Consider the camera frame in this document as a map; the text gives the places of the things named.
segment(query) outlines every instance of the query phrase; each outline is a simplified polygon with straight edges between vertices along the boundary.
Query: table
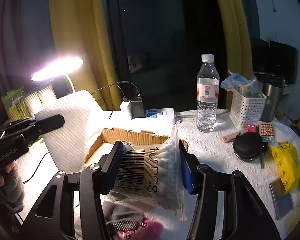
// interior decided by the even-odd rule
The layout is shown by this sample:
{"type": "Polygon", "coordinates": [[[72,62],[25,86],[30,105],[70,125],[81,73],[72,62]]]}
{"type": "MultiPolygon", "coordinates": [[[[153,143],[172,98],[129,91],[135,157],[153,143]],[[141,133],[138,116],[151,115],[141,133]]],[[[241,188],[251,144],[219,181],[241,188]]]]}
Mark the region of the table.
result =
{"type": "MultiPolygon", "coordinates": [[[[186,111],[181,114],[195,114],[195,111],[186,111]]],[[[195,118],[179,118],[181,120],[178,125],[179,138],[188,143],[188,152],[197,156],[200,163],[205,163],[213,168],[215,171],[232,173],[234,170],[240,170],[246,176],[248,181],[254,187],[255,191],[260,196],[261,200],[268,209],[271,217],[273,218],[281,238],[284,239],[296,226],[300,220],[300,194],[293,196],[295,203],[294,209],[283,219],[275,220],[274,206],[269,190],[269,184],[278,178],[277,168],[271,156],[265,158],[265,167],[261,169],[260,160],[252,162],[244,162],[236,157],[233,151],[232,144],[224,144],[220,141],[221,136],[225,136],[231,132],[236,131],[232,124],[229,114],[221,115],[217,118],[217,126],[215,130],[210,133],[202,133],[196,128],[195,118]]],[[[162,126],[153,124],[151,122],[143,122],[142,120],[133,119],[131,121],[123,121],[121,112],[114,112],[113,116],[107,124],[108,128],[116,127],[126,130],[149,130],[157,135],[170,135],[172,126],[162,126]]],[[[20,175],[24,180],[28,179],[34,172],[37,164],[42,156],[47,152],[44,143],[36,143],[31,148],[29,153],[18,159],[20,166],[20,175]]],[[[51,156],[48,154],[42,161],[36,175],[25,184],[25,209],[21,213],[23,218],[31,209],[37,197],[50,181],[52,176],[58,171],[53,163],[51,156]]],[[[172,211],[161,210],[158,208],[149,209],[141,204],[139,207],[144,211],[145,216],[162,223],[165,230],[162,233],[161,239],[186,239],[194,207],[196,196],[186,194],[186,216],[188,221],[185,223],[179,222],[175,218],[175,213],[172,211]]],[[[217,223],[214,239],[221,238],[222,233],[222,220],[223,220],[223,194],[218,194],[218,211],[217,223]]]]}

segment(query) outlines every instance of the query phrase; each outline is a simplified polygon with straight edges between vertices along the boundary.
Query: water bottle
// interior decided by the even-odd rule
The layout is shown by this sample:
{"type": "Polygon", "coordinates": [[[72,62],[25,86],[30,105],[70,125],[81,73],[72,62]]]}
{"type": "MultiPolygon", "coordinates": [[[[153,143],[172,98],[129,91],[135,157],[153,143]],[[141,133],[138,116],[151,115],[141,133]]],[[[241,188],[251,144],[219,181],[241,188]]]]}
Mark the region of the water bottle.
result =
{"type": "Polygon", "coordinates": [[[219,96],[219,74],[212,54],[202,54],[202,66],[197,76],[197,128],[210,132],[216,122],[219,96]]]}

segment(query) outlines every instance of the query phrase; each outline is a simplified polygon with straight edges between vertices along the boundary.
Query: white bottle cap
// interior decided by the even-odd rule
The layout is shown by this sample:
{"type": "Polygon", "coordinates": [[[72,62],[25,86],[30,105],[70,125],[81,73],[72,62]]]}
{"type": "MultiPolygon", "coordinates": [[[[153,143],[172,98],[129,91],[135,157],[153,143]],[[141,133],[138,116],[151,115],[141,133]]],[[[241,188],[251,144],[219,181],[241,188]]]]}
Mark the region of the white bottle cap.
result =
{"type": "Polygon", "coordinates": [[[213,54],[202,54],[201,55],[202,62],[214,62],[213,54]]]}

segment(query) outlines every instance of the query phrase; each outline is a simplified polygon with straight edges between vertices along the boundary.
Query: desk lamp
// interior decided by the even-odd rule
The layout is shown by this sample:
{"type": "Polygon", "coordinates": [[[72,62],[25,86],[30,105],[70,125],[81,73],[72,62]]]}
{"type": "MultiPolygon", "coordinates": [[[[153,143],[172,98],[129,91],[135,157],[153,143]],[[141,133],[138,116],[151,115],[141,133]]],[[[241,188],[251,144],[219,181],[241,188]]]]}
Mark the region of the desk lamp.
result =
{"type": "Polygon", "coordinates": [[[65,75],[71,85],[72,92],[75,93],[73,83],[67,74],[78,69],[82,63],[83,60],[79,57],[67,57],[59,59],[50,63],[45,68],[33,73],[31,75],[31,80],[42,81],[56,76],[65,75]]]}

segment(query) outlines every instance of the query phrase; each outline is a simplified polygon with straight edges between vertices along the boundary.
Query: woven basket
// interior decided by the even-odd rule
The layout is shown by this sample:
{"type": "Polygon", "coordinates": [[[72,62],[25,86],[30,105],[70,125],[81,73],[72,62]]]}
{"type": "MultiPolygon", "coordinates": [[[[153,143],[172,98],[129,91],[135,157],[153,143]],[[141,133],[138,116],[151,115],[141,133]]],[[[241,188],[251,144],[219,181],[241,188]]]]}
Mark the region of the woven basket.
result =
{"type": "Polygon", "coordinates": [[[237,90],[233,92],[230,118],[237,129],[259,121],[265,107],[267,97],[246,98],[237,90]]]}

